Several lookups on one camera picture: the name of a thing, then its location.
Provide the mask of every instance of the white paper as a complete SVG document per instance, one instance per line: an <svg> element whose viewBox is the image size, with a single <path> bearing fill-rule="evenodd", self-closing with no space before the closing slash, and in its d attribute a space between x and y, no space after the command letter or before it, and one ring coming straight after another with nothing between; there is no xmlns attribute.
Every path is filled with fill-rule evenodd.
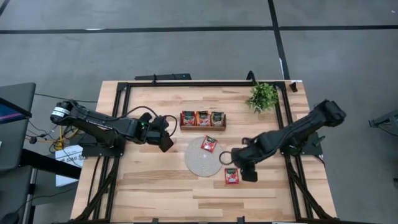
<svg viewBox="0 0 398 224"><path fill-rule="evenodd" d="M55 151L55 159L58 161L66 162L67 164L71 164L77 167L83 167L83 157L81 156L83 148L76 146L68 146L63 150ZM55 185L57 187L62 187L71 183L74 183L78 180L64 177L62 175L55 176Z"/></svg>

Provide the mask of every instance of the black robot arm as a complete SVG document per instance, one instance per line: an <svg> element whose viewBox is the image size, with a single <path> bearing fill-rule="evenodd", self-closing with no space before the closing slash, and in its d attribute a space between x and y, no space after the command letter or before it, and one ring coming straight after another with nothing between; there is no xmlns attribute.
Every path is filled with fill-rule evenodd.
<svg viewBox="0 0 398 224"><path fill-rule="evenodd" d="M57 103L50 119L54 124L74 126L84 131L104 147L117 146L119 138L136 144L157 145L164 152L173 146L165 130L169 124L164 116L156 116L151 123L152 116L149 113L144 113L139 119L126 116L114 118L68 100Z"/></svg>
<svg viewBox="0 0 398 224"><path fill-rule="evenodd" d="M261 133L253 139L244 139L248 145L242 149L232 149L231 158L237 167L245 172L248 167L281 151L300 152L307 142L308 136L322 126L335 127L344 121L346 114L334 101L324 100L308 115L278 131Z"/></svg>

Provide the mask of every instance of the computer monitor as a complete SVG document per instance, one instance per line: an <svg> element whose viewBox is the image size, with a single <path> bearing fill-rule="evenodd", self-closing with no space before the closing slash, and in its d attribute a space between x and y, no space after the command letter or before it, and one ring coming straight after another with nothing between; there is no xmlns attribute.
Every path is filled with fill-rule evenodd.
<svg viewBox="0 0 398 224"><path fill-rule="evenodd" d="M0 98L0 124L31 118L32 114L19 106Z"/></svg>

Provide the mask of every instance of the wooden tabletop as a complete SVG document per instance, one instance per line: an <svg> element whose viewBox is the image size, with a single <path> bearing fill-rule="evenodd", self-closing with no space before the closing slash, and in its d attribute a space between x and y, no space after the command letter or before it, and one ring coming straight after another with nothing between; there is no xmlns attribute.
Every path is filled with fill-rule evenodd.
<svg viewBox="0 0 398 224"><path fill-rule="evenodd" d="M103 82L96 109L98 112L112 114L117 83ZM294 120L309 112L303 84L297 83L297 88L296 93L287 89ZM166 153L157 146L127 143L118 170L111 221L149 222L159 218L161 222L233 222L241 216L245 216L248 222L294 221L285 161L279 153L257 164L259 181L256 183L240 181L238 185L225 185L223 168L233 165L224 166L212 177L198 177L185 165L184 150L192 139L199 136L207 134L216 138L225 151L242 147L240 142L243 137L250 138L278 129L275 109L254 114L244 104L249 96L249 87L235 86L132 88L129 110L145 105L157 114L176 117L183 110L224 111L227 114L227 128L225 132L204 133L181 131L177 127L172 136L174 146ZM281 95L280 105L286 125ZM144 112L145 109L139 109L131 117L140 117ZM175 123L172 119L169 123L171 133ZM327 213L335 216L323 164L313 156L302 156L302 160L309 191ZM71 218L77 217L86 207L95 162L96 158L92 157L84 163ZM102 159L93 195L98 188L101 163ZM297 192L302 216L305 217L302 194L299 189ZM105 200L102 200L100 217L104 217L107 197L105 194Z"/></svg>

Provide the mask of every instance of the potted plant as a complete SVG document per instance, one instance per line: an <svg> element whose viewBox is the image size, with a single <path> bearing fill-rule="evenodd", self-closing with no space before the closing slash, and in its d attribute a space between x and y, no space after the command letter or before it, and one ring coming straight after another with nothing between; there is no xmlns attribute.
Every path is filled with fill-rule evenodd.
<svg viewBox="0 0 398 224"><path fill-rule="evenodd" d="M249 105L249 108L254 108L254 112L261 113L261 111L269 110L278 102L278 93L275 88L266 83L257 83L252 89L251 93L253 94L248 100L246 100L246 104Z"/></svg>

